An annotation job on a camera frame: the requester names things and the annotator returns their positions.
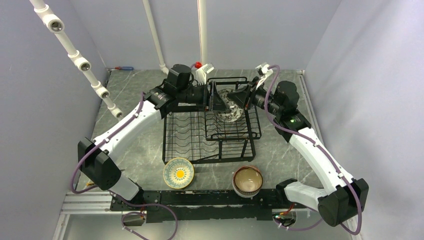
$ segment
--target white pipe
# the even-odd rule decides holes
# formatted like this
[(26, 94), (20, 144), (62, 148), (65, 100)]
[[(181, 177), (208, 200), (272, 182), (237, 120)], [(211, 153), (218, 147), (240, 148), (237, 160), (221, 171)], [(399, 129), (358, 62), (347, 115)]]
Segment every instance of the white pipe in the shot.
[(199, 22), (200, 61), (208, 63), (208, 36), (206, 29), (206, 0), (197, 0), (197, 15)]
[(150, 26), (151, 36), (153, 37), (154, 46), (156, 47), (157, 57), (159, 58), (160, 70), (162, 70), (164, 74), (168, 74), (169, 69), (165, 65), (164, 56), (162, 55), (161, 45), (159, 44), (158, 33), (156, 32), (155, 21), (153, 20), (149, 0), (143, 0), (143, 5), (146, 12), (148, 25)]
[(106, 103), (107, 109), (109, 109), (115, 118), (121, 119), (123, 116), (122, 111), (109, 98), (109, 91), (94, 76), (91, 71), (91, 63), (81, 55), (80, 51), (75, 49), (75, 46), (65, 33), (64, 22), (53, 13), (49, 5), (45, 4), (43, 0), (29, 1), (34, 6), (34, 12), (37, 13), (44, 25), (57, 37), (63, 48), (65, 48), (68, 53), (67, 56), (75, 67), (84, 74), (95, 93)]

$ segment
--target gray marble tabletop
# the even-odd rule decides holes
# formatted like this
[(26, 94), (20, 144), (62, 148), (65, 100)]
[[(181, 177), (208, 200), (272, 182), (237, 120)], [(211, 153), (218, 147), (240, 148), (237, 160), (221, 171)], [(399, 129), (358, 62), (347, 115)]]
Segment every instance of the gray marble tabletop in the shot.
[[(208, 74), (212, 77), (239, 77), (245, 76), (251, 80), (256, 76), (254, 70), (214, 70)], [(107, 89), (114, 103), (127, 115), (140, 100), (140, 92), (160, 85), (166, 77), (159, 70), (143, 71), (112, 71)], [(297, 86), (300, 95), (298, 109), (309, 121), (306, 98), (301, 91), (301, 82), (294, 70), (282, 70), (278, 81), (291, 81)], [(263, 175), (263, 188), (275, 188), (276, 184), (290, 178), (298, 179), (301, 183), (312, 187), (322, 187), (317, 175), (305, 159), (294, 147), (286, 143), (271, 123), (265, 112), (257, 110), (262, 130), (262, 137), (255, 140), (256, 156), (252, 162), (229, 162), (195, 164), (195, 177), (186, 190), (227, 190), (232, 189), (232, 175), (240, 167), (253, 165), (259, 168)], [(102, 103), (100, 106), (92, 138), (106, 132), (118, 121)], [(163, 121), (154, 123), (145, 129), (126, 152), (115, 159), (123, 173), (137, 182), (144, 190), (170, 190), (162, 177), (164, 162), (163, 149)], [(78, 189), (85, 187), (88, 182), (85, 175), (81, 175)]]

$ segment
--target rack wire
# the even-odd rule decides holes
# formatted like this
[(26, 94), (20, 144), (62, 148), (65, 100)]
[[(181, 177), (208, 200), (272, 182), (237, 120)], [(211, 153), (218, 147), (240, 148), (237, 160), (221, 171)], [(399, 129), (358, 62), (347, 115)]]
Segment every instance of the rack wire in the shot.
[[(226, 81), (217, 86), (237, 89), (246, 83)], [(177, 157), (192, 164), (251, 162), (256, 155), (254, 140), (261, 136), (256, 107), (245, 110), (235, 122), (223, 122), (213, 112), (178, 106), (164, 118), (162, 160), (164, 164)]]

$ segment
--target plate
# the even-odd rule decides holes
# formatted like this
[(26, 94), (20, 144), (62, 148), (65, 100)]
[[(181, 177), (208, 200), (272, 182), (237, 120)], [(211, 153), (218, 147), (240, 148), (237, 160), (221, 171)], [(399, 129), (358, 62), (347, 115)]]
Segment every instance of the plate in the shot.
[(234, 101), (230, 100), (227, 95), (233, 92), (234, 89), (225, 88), (218, 91), (218, 94), (221, 96), (222, 100), (226, 102), (229, 106), (231, 112), (226, 113), (222, 111), (216, 111), (214, 114), (222, 122), (232, 123), (237, 121), (243, 114), (243, 109), (241, 109)]
[(187, 187), (195, 176), (195, 168), (192, 163), (182, 157), (171, 159), (163, 169), (163, 180), (166, 185), (173, 189)]

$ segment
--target metal rack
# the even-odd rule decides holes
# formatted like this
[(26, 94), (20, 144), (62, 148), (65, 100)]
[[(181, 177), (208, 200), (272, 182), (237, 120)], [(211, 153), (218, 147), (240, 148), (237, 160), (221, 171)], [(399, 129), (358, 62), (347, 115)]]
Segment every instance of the metal rack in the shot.
[[(244, 80), (228, 81), (240, 78)], [(208, 81), (212, 79), (219, 80), (216, 85), (221, 88), (237, 89), (247, 84), (245, 77)], [(164, 164), (176, 157), (192, 164), (251, 162), (256, 155), (254, 140), (261, 136), (256, 107), (245, 110), (235, 122), (224, 122), (197, 106), (178, 106), (164, 118), (162, 160)]]

